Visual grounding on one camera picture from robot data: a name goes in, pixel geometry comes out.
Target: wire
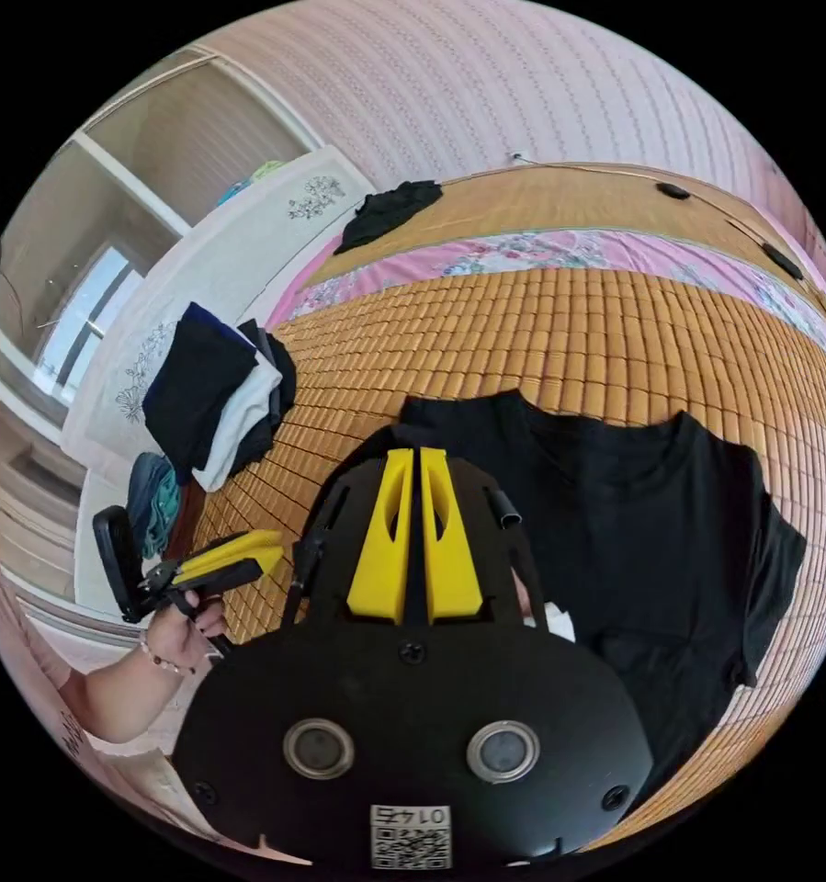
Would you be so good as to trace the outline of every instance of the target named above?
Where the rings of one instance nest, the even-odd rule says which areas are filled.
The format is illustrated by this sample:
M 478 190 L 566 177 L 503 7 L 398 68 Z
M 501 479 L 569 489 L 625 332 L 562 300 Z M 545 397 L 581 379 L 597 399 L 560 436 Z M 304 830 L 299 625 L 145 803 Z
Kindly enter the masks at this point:
M 2 240 L 0 239 L 0 264 L 2 263 Z M 17 317 L 20 320 L 20 335 L 24 335 L 24 309 L 20 303 L 20 295 L 17 293 L 17 288 L 12 284 L 11 279 L 3 272 L 2 267 L 0 266 L 0 276 L 6 281 L 6 284 L 11 288 L 12 293 L 15 296 L 15 303 L 17 304 Z

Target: black folded clothes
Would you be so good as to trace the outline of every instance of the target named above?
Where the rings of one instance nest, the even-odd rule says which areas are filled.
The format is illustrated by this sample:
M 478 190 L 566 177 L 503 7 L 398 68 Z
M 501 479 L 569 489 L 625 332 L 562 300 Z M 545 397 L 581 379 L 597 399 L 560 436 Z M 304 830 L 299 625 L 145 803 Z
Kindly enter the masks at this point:
M 355 212 L 355 218 L 345 226 L 342 242 L 334 254 L 375 242 L 433 205 L 441 196 L 443 188 L 434 181 L 404 181 L 394 190 L 367 196 Z
M 633 699 L 654 794 L 755 674 L 788 609 L 805 539 L 764 488 L 758 457 L 679 412 L 624 428 L 547 414 L 518 391 L 408 398 L 327 479 L 395 447 L 442 447 L 491 474 L 523 516 L 546 602 Z
M 183 314 L 143 399 L 146 428 L 170 459 L 180 486 L 189 482 L 192 469 L 207 466 L 222 409 L 256 364 L 251 345 L 203 312 L 191 304 Z
M 266 358 L 266 361 L 281 375 L 280 384 L 272 390 L 268 401 L 268 416 L 260 420 L 238 445 L 229 477 L 233 478 L 252 462 L 259 462 L 272 449 L 274 433 L 281 425 L 287 411 L 296 398 L 296 366 L 284 344 L 251 319 L 240 324 L 238 331 L 243 334 Z
M 296 367 L 283 344 L 253 320 L 236 332 L 193 303 L 177 324 L 167 358 L 143 400 L 143 413 L 178 484 L 190 481 L 192 469 L 207 466 L 223 409 L 256 366 L 256 350 L 281 379 L 269 395 L 268 416 L 237 439 L 229 477 L 271 449 L 295 400 Z

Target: pink striped wall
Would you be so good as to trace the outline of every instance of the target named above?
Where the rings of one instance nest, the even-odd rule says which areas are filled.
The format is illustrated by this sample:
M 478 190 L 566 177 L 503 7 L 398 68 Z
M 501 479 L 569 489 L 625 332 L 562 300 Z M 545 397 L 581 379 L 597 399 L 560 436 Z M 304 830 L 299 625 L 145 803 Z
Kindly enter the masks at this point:
M 258 74 L 379 188 L 508 165 L 621 162 L 768 209 L 825 242 L 752 135 L 639 46 L 525 0 L 300 0 L 201 41 Z

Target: black robotic mount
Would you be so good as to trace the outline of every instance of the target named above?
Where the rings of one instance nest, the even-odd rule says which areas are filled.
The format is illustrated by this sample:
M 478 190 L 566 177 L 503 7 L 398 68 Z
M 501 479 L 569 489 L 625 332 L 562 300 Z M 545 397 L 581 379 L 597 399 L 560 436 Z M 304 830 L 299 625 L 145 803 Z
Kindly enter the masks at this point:
M 492 478 L 392 451 L 336 483 L 294 559 L 280 629 L 214 668 L 176 742 L 217 831 L 439 871 L 567 854 L 617 823 L 651 769 L 645 734 L 614 672 L 549 633 Z

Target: white tag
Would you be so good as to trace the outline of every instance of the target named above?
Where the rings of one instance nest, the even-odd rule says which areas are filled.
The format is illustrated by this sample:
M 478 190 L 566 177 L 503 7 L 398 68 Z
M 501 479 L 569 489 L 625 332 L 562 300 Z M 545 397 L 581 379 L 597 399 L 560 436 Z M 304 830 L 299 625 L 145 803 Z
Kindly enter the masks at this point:
M 452 866 L 449 806 L 370 806 L 373 869 L 447 870 Z

